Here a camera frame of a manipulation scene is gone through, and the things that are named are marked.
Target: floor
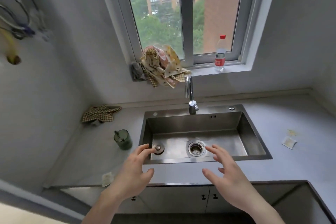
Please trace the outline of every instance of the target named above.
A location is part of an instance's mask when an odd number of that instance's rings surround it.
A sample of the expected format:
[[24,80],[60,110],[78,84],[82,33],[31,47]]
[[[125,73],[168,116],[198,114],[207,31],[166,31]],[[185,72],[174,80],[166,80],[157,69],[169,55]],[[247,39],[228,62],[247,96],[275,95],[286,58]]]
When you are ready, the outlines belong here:
[[246,214],[116,214],[111,224],[255,224]]
[[0,203],[0,223],[6,224],[64,224],[47,217]]

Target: stainless steel sink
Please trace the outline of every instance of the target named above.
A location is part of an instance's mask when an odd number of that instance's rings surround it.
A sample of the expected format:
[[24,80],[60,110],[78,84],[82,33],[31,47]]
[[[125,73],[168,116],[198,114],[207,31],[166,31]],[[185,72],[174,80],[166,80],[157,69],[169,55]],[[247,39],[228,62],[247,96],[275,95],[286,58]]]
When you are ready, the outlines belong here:
[[161,147],[145,164],[214,161],[205,149],[212,144],[225,148],[235,160],[272,159],[243,105],[231,109],[202,108],[196,115],[189,115],[188,109],[145,112],[139,145]]

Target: green cup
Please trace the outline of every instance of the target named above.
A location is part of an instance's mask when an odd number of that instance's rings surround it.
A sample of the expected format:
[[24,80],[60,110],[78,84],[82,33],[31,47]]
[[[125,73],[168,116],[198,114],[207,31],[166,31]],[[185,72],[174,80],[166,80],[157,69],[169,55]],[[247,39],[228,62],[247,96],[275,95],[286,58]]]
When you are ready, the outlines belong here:
[[126,129],[115,131],[113,139],[123,151],[132,148],[133,142]]

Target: green foliage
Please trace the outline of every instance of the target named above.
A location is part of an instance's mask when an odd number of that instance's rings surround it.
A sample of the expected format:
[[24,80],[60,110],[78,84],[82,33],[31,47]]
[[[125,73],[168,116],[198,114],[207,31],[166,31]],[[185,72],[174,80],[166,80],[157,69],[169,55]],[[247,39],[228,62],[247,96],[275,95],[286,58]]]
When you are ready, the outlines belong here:
[[[157,6],[157,14],[148,14],[146,0],[131,0],[142,47],[169,44],[179,57],[183,57],[180,8],[171,3]],[[204,0],[193,7],[194,53],[203,52]]]

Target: chrome faucet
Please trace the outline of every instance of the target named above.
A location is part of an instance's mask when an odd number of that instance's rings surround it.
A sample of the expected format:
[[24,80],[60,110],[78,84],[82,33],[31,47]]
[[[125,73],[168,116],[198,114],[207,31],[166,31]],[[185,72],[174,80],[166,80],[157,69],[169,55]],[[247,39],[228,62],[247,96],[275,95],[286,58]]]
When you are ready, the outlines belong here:
[[193,90],[193,78],[191,74],[188,74],[185,78],[185,98],[190,98],[189,102],[189,114],[196,114],[198,111],[198,106],[196,101],[194,100],[194,90]]

